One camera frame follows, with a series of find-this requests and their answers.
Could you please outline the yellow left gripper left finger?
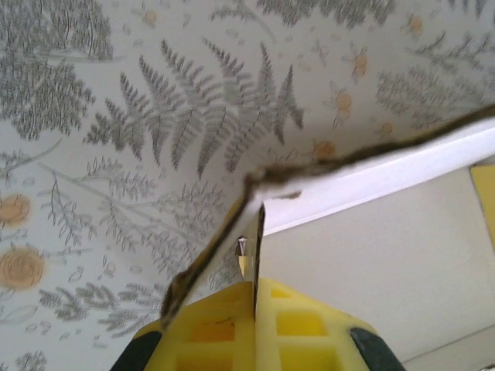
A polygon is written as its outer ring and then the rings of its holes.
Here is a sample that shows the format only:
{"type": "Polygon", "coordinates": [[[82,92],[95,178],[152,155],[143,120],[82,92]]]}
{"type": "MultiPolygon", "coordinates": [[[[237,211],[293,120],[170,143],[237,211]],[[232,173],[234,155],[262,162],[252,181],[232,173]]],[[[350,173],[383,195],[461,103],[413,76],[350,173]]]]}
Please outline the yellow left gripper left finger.
{"type": "Polygon", "coordinates": [[[166,331],[140,328],[112,371],[255,369],[252,283],[233,284],[181,310],[166,331]]]}

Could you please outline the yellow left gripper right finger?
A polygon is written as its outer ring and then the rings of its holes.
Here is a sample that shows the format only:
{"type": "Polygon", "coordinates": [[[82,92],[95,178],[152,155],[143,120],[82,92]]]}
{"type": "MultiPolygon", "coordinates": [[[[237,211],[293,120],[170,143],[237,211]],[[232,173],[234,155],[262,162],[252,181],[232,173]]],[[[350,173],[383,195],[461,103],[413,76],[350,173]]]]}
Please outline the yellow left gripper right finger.
{"type": "Polygon", "coordinates": [[[377,330],[344,311],[262,278],[255,316],[256,370],[403,370],[377,330]]]}

